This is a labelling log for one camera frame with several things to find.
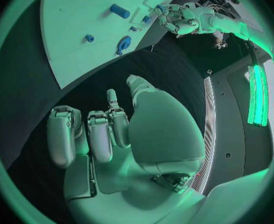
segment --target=small blue part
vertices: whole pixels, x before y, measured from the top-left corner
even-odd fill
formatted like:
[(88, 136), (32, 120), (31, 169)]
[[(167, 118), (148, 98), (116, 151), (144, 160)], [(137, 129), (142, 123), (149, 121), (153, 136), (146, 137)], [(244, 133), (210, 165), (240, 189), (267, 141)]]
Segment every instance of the small blue part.
[(110, 11), (117, 14), (118, 16), (126, 19), (130, 16), (130, 12), (128, 10), (125, 10), (124, 8), (117, 6), (116, 4), (113, 4), (110, 7)]
[(161, 5), (157, 5), (157, 8), (160, 9), (161, 11), (164, 11), (163, 6), (161, 6)]
[(131, 27), (130, 27), (130, 30), (132, 30), (132, 31), (137, 31), (137, 28), (134, 27), (134, 26), (131, 26)]
[(95, 38), (92, 35), (86, 35), (85, 38), (88, 42), (93, 42), (95, 40)]
[(150, 17), (149, 16), (144, 16), (142, 21), (144, 21), (145, 23), (148, 23), (150, 21)]
[(125, 50), (125, 49), (127, 49), (130, 46), (131, 40), (132, 39), (131, 39), (130, 36), (125, 36), (124, 38), (122, 38), (119, 41), (118, 45), (117, 45), (117, 52), (116, 52), (116, 54), (122, 55), (123, 54), (122, 51)]

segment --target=robotic arm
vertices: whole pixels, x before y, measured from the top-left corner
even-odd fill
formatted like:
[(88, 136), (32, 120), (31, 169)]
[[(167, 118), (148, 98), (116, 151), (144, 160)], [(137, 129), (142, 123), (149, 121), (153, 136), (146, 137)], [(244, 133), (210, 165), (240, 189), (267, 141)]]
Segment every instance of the robotic arm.
[(158, 5), (155, 9), (160, 25), (177, 35), (233, 33), (243, 40), (250, 40), (273, 57), (272, 46), (264, 33), (241, 20), (231, 19), (209, 7), (184, 5)]

